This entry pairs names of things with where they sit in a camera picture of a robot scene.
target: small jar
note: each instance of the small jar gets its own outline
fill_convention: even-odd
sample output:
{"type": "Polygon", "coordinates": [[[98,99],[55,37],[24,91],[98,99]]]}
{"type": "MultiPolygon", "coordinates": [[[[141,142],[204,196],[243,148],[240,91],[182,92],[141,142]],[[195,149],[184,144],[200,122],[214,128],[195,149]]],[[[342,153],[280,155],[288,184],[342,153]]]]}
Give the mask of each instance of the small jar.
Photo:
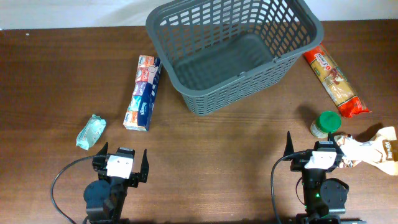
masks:
{"type": "Polygon", "coordinates": [[[311,133],[318,138],[327,138],[328,133],[334,133],[341,126],[341,118],[333,111],[323,112],[311,124],[311,133]]]}

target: wooden table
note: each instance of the wooden table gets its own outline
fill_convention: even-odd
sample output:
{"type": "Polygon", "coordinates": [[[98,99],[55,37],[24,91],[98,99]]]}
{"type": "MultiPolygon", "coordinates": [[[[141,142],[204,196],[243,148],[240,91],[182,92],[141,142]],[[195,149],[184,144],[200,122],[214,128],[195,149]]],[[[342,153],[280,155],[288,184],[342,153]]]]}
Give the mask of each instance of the wooden table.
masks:
{"type": "MultiPolygon", "coordinates": [[[[398,126],[398,21],[324,22],[324,44],[373,111],[344,119],[341,131],[398,126]]],[[[162,72],[151,129],[122,125],[134,89],[139,54],[155,55],[144,27],[3,30],[0,45],[1,223],[66,223],[50,201],[62,167],[125,146],[137,161],[148,149],[148,183],[129,189],[122,217],[142,222],[273,220],[270,174],[290,130],[294,147],[317,141],[308,130],[325,110],[337,111],[299,58],[280,83],[208,116],[191,113],[162,72]],[[107,127],[89,151],[75,147],[92,114],[107,127]]],[[[284,162],[275,173],[283,217],[304,212],[295,195],[299,173],[284,162]]],[[[362,163],[337,169],[350,185],[346,218],[398,222],[398,178],[362,163]]],[[[78,223],[84,188],[96,180],[89,162],[68,170],[55,188],[61,209],[78,223]]]]}

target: laundry basket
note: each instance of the laundry basket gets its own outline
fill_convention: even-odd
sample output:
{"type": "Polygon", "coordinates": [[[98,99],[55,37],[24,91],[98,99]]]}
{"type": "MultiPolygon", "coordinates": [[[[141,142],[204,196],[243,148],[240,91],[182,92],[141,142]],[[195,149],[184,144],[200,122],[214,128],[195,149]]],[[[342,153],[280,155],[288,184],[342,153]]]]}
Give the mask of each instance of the laundry basket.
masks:
{"type": "Polygon", "coordinates": [[[171,82],[200,115],[279,82],[323,27],[303,0],[183,0],[146,29],[171,82]]]}

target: white backdrop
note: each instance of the white backdrop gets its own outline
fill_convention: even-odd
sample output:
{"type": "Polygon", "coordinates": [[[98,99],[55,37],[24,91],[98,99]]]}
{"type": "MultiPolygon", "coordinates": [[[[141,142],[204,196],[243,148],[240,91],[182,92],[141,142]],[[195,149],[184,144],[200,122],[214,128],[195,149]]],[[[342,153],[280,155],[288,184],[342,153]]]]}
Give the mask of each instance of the white backdrop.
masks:
{"type": "MultiPolygon", "coordinates": [[[[144,26],[170,0],[0,0],[0,29],[144,26]]],[[[398,0],[305,0],[321,21],[398,19],[398,0]]]]}

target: light green wrapped item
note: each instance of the light green wrapped item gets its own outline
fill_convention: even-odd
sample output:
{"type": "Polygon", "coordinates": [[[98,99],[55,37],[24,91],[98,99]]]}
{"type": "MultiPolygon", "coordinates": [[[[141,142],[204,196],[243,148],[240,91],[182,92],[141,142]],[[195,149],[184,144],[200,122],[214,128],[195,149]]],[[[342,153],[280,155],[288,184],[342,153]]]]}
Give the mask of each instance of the light green wrapped item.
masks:
{"type": "Polygon", "coordinates": [[[88,150],[100,138],[106,126],[106,121],[95,114],[88,120],[85,128],[76,138],[76,146],[88,150]]]}

